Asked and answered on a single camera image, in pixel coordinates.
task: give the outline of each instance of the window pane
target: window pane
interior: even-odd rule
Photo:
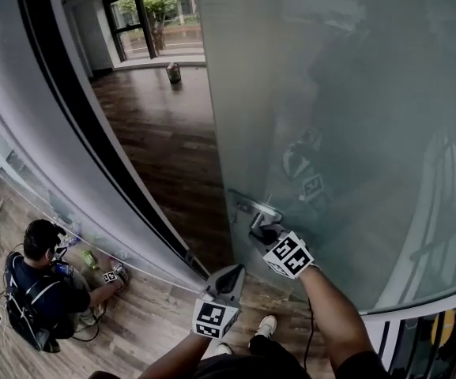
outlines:
[[[140,24],[134,0],[117,0],[111,3],[110,7],[116,28]]]
[[[147,48],[142,28],[120,32],[117,34],[117,37],[119,38],[122,50],[126,55],[126,59],[149,57],[149,49]]]
[[[159,56],[204,53],[197,0],[143,2],[154,47]],[[169,9],[163,12],[163,6]]]

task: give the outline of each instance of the black backpack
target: black backpack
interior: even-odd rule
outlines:
[[[6,258],[5,297],[9,322],[12,328],[37,351],[60,352],[61,349],[54,336],[54,328],[47,327],[33,305],[40,296],[61,281],[45,276],[30,288],[18,287],[15,280],[15,261],[22,257],[20,253],[13,252]]]

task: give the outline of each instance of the wooden floor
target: wooden floor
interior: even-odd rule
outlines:
[[[43,217],[25,199],[0,180],[0,292],[4,258],[21,242],[28,223]],[[68,251],[68,260],[80,269],[94,286],[101,271],[89,272],[81,261],[81,245]],[[108,259],[95,250],[101,269]],[[196,294],[160,282],[131,270],[127,289],[109,302],[100,334],[91,343],[59,340],[62,351],[56,355],[37,353],[11,328],[0,328],[0,378],[86,378],[95,370],[106,370],[123,378],[138,377],[150,363],[174,347],[190,331]],[[301,361],[310,332],[307,306],[292,302],[264,283],[247,278],[242,298],[242,314],[226,340],[235,352],[247,353],[247,343],[261,318],[277,315],[274,339],[280,341]],[[213,345],[206,356],[212,355]],[[308,358],[308,371],[314,379],[334,377],[320,333],[316,332]]]
[[[206,69],[114,72],[92,88],[116,137],[164,214],[211,272],[232,264]]]

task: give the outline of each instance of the person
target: person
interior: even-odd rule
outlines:
[[[71,278],[56,273],[51,265],[55,247],[60,243],[61,227],[48,220],[31,222],[24,235],[24,256],[13,255],[13,270],[17,286],[28,290],[45,276],[57,278],[58,283],[48,288],[34,302],[34,307],[46,326],[53,328],[56,339],[70,338],[79,320],[94,325],[96,319],[92,309],[103,305],[119,291],[123,284],[113,281],[93,291],[85,278],[73,271]]]
[[[336,378],[389,378],[354,305],[314,265],[308,266],[299,278],[310,299]],[[270,339],[276,327],[275,316],[262,320],[249,343],[251,355],[234,355],[229,346],[222,343],[217,346],[216,356],[203,361],[211,339],[191,333],[149,366],[140,379],[309,377],[292,354]],[[116,378],[111,373],[98,371],[89,379]]]

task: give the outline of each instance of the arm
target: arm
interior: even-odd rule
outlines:
[[[190,376],[202,360],[211,339],[191,333],[155,361],[138,379],[177,379]]]
[[[354,305],[316,268],[300,274],[319,331],[336,369],[349,357],[373,351],[367,329]]]
[[[116,280],[107,283],[102,287],[98,287],[92,292],[89,292],[89,295],[91,296],[91,302],[89,303],[89,306],[94,307],[100,305],[101,303],[115,295],[115,292],[117,292],[121,286],[121,282],[119,280]]]

